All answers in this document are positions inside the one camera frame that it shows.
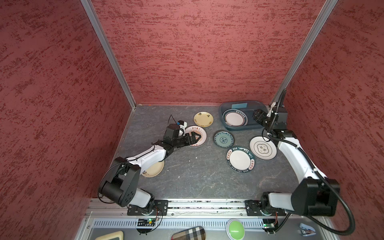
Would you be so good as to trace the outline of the orange sunburst plate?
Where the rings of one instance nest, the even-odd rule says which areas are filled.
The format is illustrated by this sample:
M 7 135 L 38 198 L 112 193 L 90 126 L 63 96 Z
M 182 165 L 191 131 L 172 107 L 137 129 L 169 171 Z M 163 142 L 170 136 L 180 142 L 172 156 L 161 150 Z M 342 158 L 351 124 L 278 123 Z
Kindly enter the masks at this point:
M 185 130 L 185 133 L 189 134 L 190 136 L 192 135 L 192 132 L 194 132 L 195 134 L 201 135 L 201 138 L 196 144 L 190 145 L 190 147 L 197 148 L 206 143 L 208 135 L 207 135 L 207 132 L 204 130 L 204 128 L 199 126 L 189 126 Z

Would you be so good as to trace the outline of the green red rim plate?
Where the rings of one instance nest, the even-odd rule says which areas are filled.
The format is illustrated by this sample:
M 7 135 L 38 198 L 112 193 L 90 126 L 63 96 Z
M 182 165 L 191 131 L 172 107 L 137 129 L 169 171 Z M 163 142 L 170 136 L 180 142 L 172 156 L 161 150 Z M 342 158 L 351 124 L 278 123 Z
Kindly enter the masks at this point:
M 231 127 L 242 127 L 248 123 L 246 114 L 237 109 L 229 109 L 223 113 L 225 123 Z

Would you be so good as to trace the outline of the teal patterned small plate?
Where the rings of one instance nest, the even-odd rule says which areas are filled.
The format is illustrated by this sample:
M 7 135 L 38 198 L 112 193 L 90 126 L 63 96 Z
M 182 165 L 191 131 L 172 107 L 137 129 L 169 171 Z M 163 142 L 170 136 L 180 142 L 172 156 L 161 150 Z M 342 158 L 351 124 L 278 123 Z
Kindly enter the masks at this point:
M 214 143 L 220 148 L 228 149 L 234 145 L 235 138 L 227 131 L 218 131 L 214 134 Z

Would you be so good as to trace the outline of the white plate black outline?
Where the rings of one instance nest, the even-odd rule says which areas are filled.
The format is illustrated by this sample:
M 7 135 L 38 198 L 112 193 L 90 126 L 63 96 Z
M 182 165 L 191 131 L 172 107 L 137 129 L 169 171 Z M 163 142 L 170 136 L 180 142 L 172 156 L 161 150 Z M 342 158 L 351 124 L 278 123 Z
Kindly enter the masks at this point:
M 262 136 L 257 136 L 250 141 L 251 152 L 259 159 L 269 161 L 276 157 L 277 147 L 272 141 L 266 142 Z

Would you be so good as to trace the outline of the green rim lettered plate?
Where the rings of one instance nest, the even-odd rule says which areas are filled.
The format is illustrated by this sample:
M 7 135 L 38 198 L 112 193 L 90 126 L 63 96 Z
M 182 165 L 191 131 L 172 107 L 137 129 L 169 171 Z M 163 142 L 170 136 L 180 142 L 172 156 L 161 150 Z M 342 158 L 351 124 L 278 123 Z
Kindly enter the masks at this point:
M 226 160 L 232 170 L 245 174 L 254 169 L 256 157 L 250 150 L 234 146 L 228 150 Z

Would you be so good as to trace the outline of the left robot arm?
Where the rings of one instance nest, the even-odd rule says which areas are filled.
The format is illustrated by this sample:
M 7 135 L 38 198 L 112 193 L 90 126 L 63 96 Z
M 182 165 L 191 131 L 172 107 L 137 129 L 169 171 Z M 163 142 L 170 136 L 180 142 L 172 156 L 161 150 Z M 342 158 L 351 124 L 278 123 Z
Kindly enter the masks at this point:
M 133 157 L 115 158 L 103 176 L 98 196 L 106 197 L 109 204 L 120 207 L 134 206 L 143 215 L 150 215 L 155 207 L 155 197 L 138 188 L 139 177 L 156 163 L 163 162 L 174 150 L 191 146 L 202 138 L 198 133 L 186 133 L 187 124 L 179 121 L 167 126 L 164 137 L 152 146 Z

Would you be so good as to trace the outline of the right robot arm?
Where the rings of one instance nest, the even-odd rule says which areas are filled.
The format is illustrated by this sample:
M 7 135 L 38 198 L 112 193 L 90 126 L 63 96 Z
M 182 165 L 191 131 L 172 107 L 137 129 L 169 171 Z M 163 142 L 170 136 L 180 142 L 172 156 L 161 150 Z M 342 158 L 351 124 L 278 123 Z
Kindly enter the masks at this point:
M 279 122 L 285 114 L 282 107 L 272 108 L 268 115 L 263 110 L 256 110 L 253 120 L 267 130 L 268 139 L 283 153 L 293 168 L 299 185 L 290 194 L 264 192 L 259 206 L 264 214 L 277 210 L 287 213 L 285 221 L 294 214 L 306 217 L 321 228 L 340 236 L 351 235 L 356 229 L 352 210 L 340 195 L 340 184 L 329 179 L 321 172 L 304 151 L 300 142 L 287 125 Z M 347 213 L 349 226 L 346 230 L 335 230 L 317 220 L 317 217 L 333 217 L 340 203 Z

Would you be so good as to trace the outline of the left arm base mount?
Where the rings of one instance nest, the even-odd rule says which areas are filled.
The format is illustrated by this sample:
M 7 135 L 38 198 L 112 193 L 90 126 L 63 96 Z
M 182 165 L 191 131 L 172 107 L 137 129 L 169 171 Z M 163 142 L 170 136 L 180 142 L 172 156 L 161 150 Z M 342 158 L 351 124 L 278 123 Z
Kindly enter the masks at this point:
M 145 208 L 129 205 L 128 216 L 166 216 L 168 211 L 168 200 L 150 200 Z

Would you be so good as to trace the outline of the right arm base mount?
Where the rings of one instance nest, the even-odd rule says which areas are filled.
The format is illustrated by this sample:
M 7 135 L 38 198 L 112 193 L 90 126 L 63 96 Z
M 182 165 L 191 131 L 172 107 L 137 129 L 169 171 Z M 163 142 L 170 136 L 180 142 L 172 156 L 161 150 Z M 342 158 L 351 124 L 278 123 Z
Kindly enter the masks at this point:
M 263 216 L 263 217 L 275 217 L 276 215 L 278 217 L 280 216 L 286 216 L 284 210 L 282 209 L 276 209 L 273 207 L 267 207 L 266 209 L 262 209 L 262 204 L 260 201 L 257 200 L 245 200 L 245 210 L 247 212 L 247 216 L 254 217 L 254 216 Z

